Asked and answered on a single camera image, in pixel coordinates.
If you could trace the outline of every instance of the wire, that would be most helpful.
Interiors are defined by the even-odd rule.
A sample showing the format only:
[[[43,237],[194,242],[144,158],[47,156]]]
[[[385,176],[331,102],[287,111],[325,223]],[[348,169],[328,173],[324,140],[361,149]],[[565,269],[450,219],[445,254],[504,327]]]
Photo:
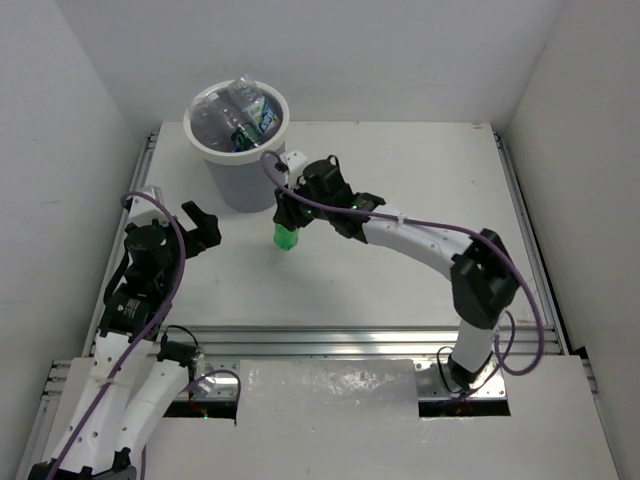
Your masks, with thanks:
[[[271,180],[271,182],[276,187],[278,187],[278,189],[280,189],[283,193],[290,196],[291,198],[294,198],[295,200],[298,200],[299,202],[305,205],[308,205],[313,208],[317,208],[319,210],[324,210],[326,212],[342,213],[345,215],[361,215],[361,216],[372,217],[372,218],[382,218],[385,220],[392,220],[395,222],[400,221],[399,217],[396,215],[390,215],[387,213],[378,213],[378,212],[367,212],[367,211],[362,211],[357,209],[333,207],[331,205],[324,205],[322,203],[314,202],[313,200],[309,200],[308,198],[298,195],[296,192],[294,192],[293,190],[288,188],[286,185],[281,183],[280,180],[273,174],[267,160],[270,156],[275,157],[278,163],[284,163],[282,162],[282,159],[280,158],[280,155],[278,155],[278,153],[274,152],[273,150],[265,150],[260,156],[260,160],[262,162],[262,169],[264,170],[267,177],[269,177],[269,180]],[[531,306],[531,310],[533,312],[533,317],[536,322],[536,330],[538,334],[538,346],[536,349],[536,354],[529,365],[522,368],[521,370],[514,370],[504,364],[504,361],[503,361],[504,357],[498,357],[498,366],[501,368],[504,368],[504,370],[507,373],[514,376],[526,375],[527,373],[530,373],[531,371],[533,371],[538,366],[538,364],[540,363],[544,355],[544,322],[542,321],[542,315],[538,310],[538,305],[536,304],[533,291],[531,290],[529,285],[527,285],[527,281],[522,276],[520,271],[516,268],[514,263],[511,261],[511,259],[502,250],[500,250],[500,248],[494,245],[489,239],[483,237],[479,233],[474,232],[473,230],[470,230],[468,228],[459,227],[457,225],[449,225],[446,223],[427,222],[424,220],[416,220],[414,218],[404,218],[404,217],[403,217],[403,222],[408,225],[418,225],[421,227],[437,228],[437,229],[451,230],[454,232],[463,233],[471,237],[473,240],[477,240],[478,242],[483,243],[487,248],[491,250],[491,252],[494,255],[498,257],[498,259],[507,268],[507,270],[509,270],[509,272],[514,276],[518,284],[520,284],[520,286],[522,287],[522,290],[524,291],[524,294],[527,297],[527,301]]]
[[[447,377],[444,374],[444,369],[442,368],[442,362],[440,362],[440,353],[442,353],[442,350],[444,350],[445,348],[451,348],[451,350],[453,350],[452,347],[445,345],[444,347],[440,347],[440,349],[436,353],[436,363],[438,364],[438,373],[440,374],[440,381],[442,382],[442,386],[444,387],[444,389],[447,392],[449,392],[451,395],[456,395],[458,393],[462,393],[462,389],[458,389],[456,391],[451,390],[451,387],[449,387],[449,382],[447,382]]]
[[[142,455],[140,456],[140,479],[144,480],[147,475],[147,446],[142,449]]]
[[[167,331],[170,328],[175,328],[177,330],[182,330],[183,332],[185,332],[186,334],[188,334],[192,339],[193,339],[193,343],[196,345],[196,347],[199,347],[200,344],[198,343],[198,339],[196,338],[196,336],[191,333],[191,330],[189,330],[187,327],[183,327],[182,325],[167,325],[167,328],[165,328],[164,330],[164,334],[167,334]]]
[[[189,392],[191,393],[191,391],[196,388],[198,386],[198,384],[200,382],[202,382],[205,378],[208,377],[212,377],[214,375],[218,375],[219,373],[226,373],[227,375],[231,375],[233,378],[236,379],[236,381],[238,382],[238,392],[236,393],[236,410],[238,409],[238,405],[240,404],[240,392],[242,391],[242,381],[240,380],[240,377],[238,376],[238,374],[236,372],[234,372],[233,370],[226,370],[226,369],[220,369],[220,370],[211,370],[210,372],[205,373],[204,375],[196,378],[195,380],[193,380],[192,382],[190,382],[186,387],[184,387],[184,390],[182,390],[183,392]],[[189,396],[189,404],[191,405],[192,408],[198,408],[195,404],[192,403],[191,400],[191,396]],[[204,409],[200,409],[202,413],[204,413],[206,415],[206,410]]]
[[[514,320],[513,315],[511,315],[511,312],[509,310],[505,310],[504,313],[509,318],[509,322],[511,323],[511,335],[509,335],[509,342],[507,343],[507,348],[504,351],[504,356],[506,357],[511,352],[511,347],[513,347],[513,342],[516,339],[516,321]],[[498,354],[499,347],[500,347],[500,334],[496,333],[496,336],[493,338],[493,350],[494,350],[494,353],[496,354],[496,358],[498,358],[498,355],[499,355]],[[467,392],[464,392],[456,398],[452,398],[450,400],[444,400],[443,402],[440,402],[439,405],[443,407],[447,405],[455,405],[456,403],[466,400],[471,395],[479,392],[482,388],[484,388],[484,386],[489,382],[489,380],[491,380],[494,377],[494,375],[500,371],[500,368],[501,367],[498,362],[496,367],[491,371],[489,375],[487,375],[487,378],[485,378],[484,382],[482,382],[482,385],[480,385],[477,388],[473,388]]]
[[[218,375],[219,373],[226,373],[227,375],[231,375],[233,378],[236,379],[236,381],[238,382],[238,393],[236,393],[236,402],[240,401],[240,392],[242,390],[242,381],[240,380],[240,377],[233,370],[226,370],[223,368],[220,370],[211,370],[210,372],[207,372],[204,375],[201,375],[200,377],[190,382],[186,387],[184,387],[182,391],[190,392],[191,390],[196,388],[198,384],[202,382],[205,378],[213,377],[214,375]]]
[[[133,352],[133,350],[138,346],[138,344],[149,333],[151,333],[151,331],[156,326],[156,324],[158,322],[160,322],[162,319],[164,319],[165,316],[167,315],[167,313],[169,313],[169,310],[171,310],[171,302],[173,302],[173,299],[175,298],[176,293],[178,293],[178,287],[180,286],[180,283],[182,282],[182,277],[184,276],[184,267],[185,267],[185,264],[186,264],[186,261],[187,261],[187,253],[186,253],[186,249],[185,249],[185,245],[184,245],[184,238],[182,237],[182,232],[180,231],[180,226],[178,225],[178,222],[173,218],[173,216],[171,215],[169,210],[167,210],[164,205],[162,205],[160,202],[158,202],[155,198],[153,198],[153,197],[151,197],[151,196],[149,196],[149,195],[147,195],[145,193],[141,193],[141,192],[127,192],[127,193],[125,193],[120,198],[120,203],[122,204],[123,207],[126,205],[127,200],[130,197],[140,197],[140,198],[142,198],[144,200],[147,200],[148,202],[151,202],[154,207],[156,207],[158,210],[160,210],[165,215],[165,217],[167,217],[167,220],[169,221],[169,224],[171,225],[171,228],[173,228],[173,230],[174,230],[174,232],[176,234],[176,238],[178,240],[179,256],[178,256],[178,268],[176,269],[176,274],[175,274],[175,277],[174,277],[174,280],[173,280],[173,286],[171,287],[171,290],[167,294],[167,297],[164,299],[164,301],[160,305],[160,308],[158,309],[156,314],[153,316],[151,321],[131,341],[131,343],[129,344],[127,349],[122,353],[120,358],[114,364],[113,368],[111,369],[111,372],[107,376],[107,382],[105,382],[105,384],[100,388],[100,390],[98,390],[98,394],[96,395],[96,397],[93,399],[93,401],[89,405],[89,408],[87,408],[87,411],[85,412],[85,414],[82,416],[82,418],[78,422],[78,425],[74,428],[73,432],[71,432],[71,435],[69,436],[69,439],[67,440],[67,443],[62,448],[62,451],[60,452],[60,455],[58,456],[56,461],[51,466],[51,470],[49,470],[49,474],[47,475],[46,480],[54,480],[56,472],[60,469],[60,465],[62,465],[62,462],[64,461],[65,457],[69,453],[69,450],[71,450],[71,447],[73,446],[74,442],[78,438],[78,435],[80,435],[80,432],[82,431],[82,429],[86,425],[87,421],[89,420],[89,417],[91,417],[93,412],[98,407],[98,404],[100,403],[102,398],[107,393],[107,390],[109,389],[109,386],[111,385],[110,380],[113,379],[113,377],[116,376],[116,374],[120,370],[120,367],[122,367],[122,364],[129,357],[129,355],[131,355],[131,352]]]

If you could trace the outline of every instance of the bottle label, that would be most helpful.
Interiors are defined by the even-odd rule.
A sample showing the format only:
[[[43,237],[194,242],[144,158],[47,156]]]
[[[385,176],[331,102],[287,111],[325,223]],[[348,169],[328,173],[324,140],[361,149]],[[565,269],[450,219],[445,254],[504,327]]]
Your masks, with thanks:
[[[231,141],[236,146],[233,150],[237,152],[251,150],[256,145],[260,145],[260,137],[254,126],[246,123],[231,135]]]
[[[260,101],[251,105],[245,112],[249,115],[253,124],[263,134],[275,128],[280,123],[278,115],[265,97],[262,97]]]

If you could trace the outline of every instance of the green bottle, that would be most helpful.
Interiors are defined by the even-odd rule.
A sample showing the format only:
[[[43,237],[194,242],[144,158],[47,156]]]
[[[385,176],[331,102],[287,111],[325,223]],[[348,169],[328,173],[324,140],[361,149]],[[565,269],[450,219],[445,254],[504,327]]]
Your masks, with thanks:
[[[296,228],[291,232],[287,230],[286,227],[276,223],[276,229],[273,233],[273,243],[282,250],[291,250],[298,243],[298,229]]]

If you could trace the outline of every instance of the plastic bottle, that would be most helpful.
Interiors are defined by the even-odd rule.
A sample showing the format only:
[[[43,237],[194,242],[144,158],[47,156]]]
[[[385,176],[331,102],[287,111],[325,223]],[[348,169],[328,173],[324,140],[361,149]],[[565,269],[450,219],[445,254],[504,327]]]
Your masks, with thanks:
[[[215,119],[224,137],[233,142],[234,152],[244,152],[260,146],[262,135],[233,105],[223,102],[216,93],[209,94],[207,99],[210,101],[207,107],[209,115]]]
[[[276,133],[280,124],[278,114],[249,75],[235,80],[227,90],[233,103],[251,119],[265,138]]]
[[[299,230],[297,228],[292,232],[279,223],[276,223],[275,226],[273,243],[275,243],[278,248],[289,251],[298,244]]]
[[[211,101],[203,98],[191,105],[189,119],[191,132],[202,145],[219,152],[231,152],[234,148],[231,138],[223,135],[215,115],[212,114]]]

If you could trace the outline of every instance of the water bottle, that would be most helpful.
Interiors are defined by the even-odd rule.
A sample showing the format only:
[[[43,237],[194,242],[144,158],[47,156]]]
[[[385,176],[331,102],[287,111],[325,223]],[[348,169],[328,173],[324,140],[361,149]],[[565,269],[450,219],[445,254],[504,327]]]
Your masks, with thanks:
[[[260,146],[262,135],[234,106],[223,102],[216,93],[209,94],[207,98],[210,101],[209,114],[215,119],[224,138],[233,143],[234,152],[245,152]]]
[[[277,131],[280,119],[249,75],[243,75],[228,88],[233,103],[250,119],[258,131],[269,138]]]
[[[218,126],[216,116],[211,108],[212,101],[209,97],[199,100],[191,105],[189,120],[193,136],[202,145],[219,152],[231,152],[234,148],[231,138],[222,133]]]

